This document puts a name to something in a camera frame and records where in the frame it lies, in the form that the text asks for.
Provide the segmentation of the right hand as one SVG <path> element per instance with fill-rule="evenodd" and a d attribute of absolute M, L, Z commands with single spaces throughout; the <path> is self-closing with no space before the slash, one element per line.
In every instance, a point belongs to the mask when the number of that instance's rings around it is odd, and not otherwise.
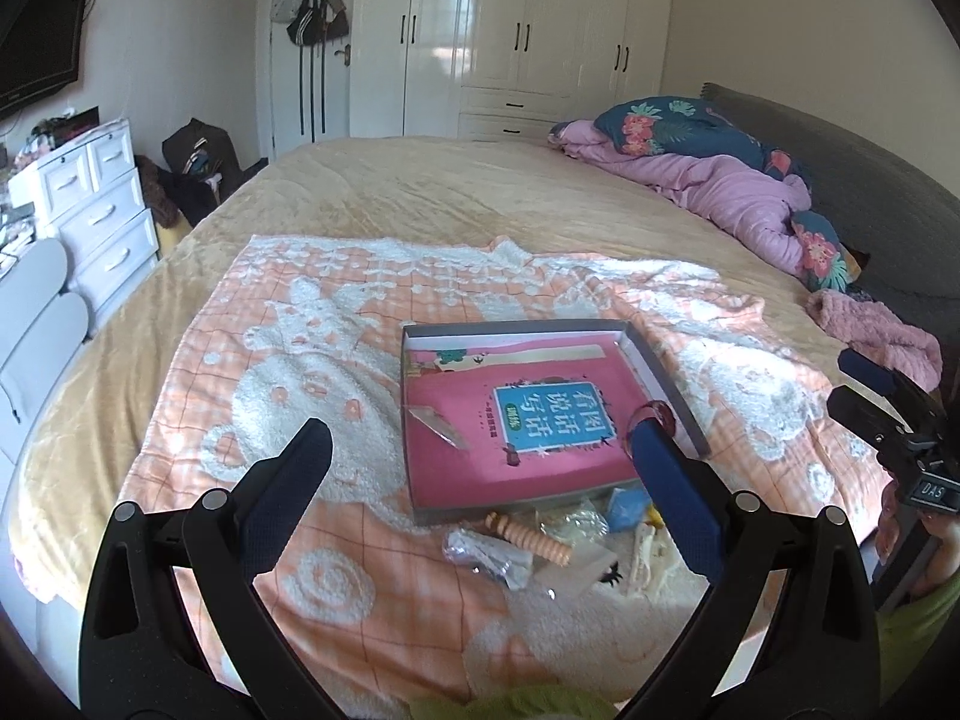
<path fill-rule="evenodd" d="M 900 523 L 896 520 L 898 514 L 898 499 L 896 499 L 896 483 L 890 481 L 882 493 L 882 514 L 878 519 L 877 533 L 875 534 L 875 550 L 878 561 L 887 564 L 893 551 L 901 541 Z M 918 522 L 923 525 L 926 533 L 935 539 L 937 550 L 932 553 L 928 564 L 919 571 L 911 589 L 903 593 L 896 603 L 890 601 L 889 610 L 908 600 L 916 600 L 929 595 L 942 587 L 944 583 L 958 572 L 958 517 L 957 515 L 931 514 L 919 512 Z"/>

